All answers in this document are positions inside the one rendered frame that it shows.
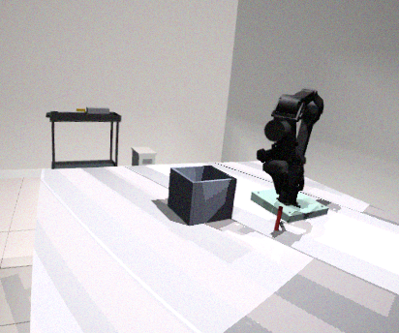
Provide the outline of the red peg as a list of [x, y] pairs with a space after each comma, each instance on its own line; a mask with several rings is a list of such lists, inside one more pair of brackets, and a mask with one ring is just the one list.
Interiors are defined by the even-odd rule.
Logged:
[[274, 230], [277, 231], [279, 230], [279, 225], [280, 225], [280, 221], [281, 221], [281, 216], [282, 216], [282, 211], [283, 211], [283, 207], [279, 206], [279, 211], [275, 220], [275, 226], [274, 226]]

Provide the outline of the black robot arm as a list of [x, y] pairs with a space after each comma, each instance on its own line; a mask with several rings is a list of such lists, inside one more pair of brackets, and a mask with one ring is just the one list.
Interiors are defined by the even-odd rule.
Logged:
[[[265, 136], [269, 141], [277, 142], [284, 139], [296, 139], [295, 153], [305, 155], [314, 123], [317, 123], [323, 111], [323, 99], [317, 91], [310, 88], [302, 88], [294, 95], [283, 94], [273, 108], [271, 114], [273, 120], [265, 125]], [[300, 129], [296, 137], [296, 123], [301, 120]], [[271, 149], [257, 150], [257, 160], [264, 163], [268, 160], [276, 160], [277, 146], [271, 144]], [[304, 168], [301, 170], [294, 186], [289, 187], [288, 175], [283, 190], [276, 197], [286, 206], [298, 204], [296, 202], [298, 191], [303, 191]]]

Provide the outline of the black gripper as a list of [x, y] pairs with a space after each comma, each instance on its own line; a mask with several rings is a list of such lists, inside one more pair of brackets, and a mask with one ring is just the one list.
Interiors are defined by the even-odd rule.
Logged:
[[295, 180], [306, 164], [306, 157], [295, 153], [295, 146], [298, 146], [296, 139], [284, 139], [275, 142], [274, 145], [277, 146], [276, 160], [265, 161], [262, 164], [262, 170], [272, 177], [276, 194], [280, 195], [287, 175], [289, 187], [294, 186]]

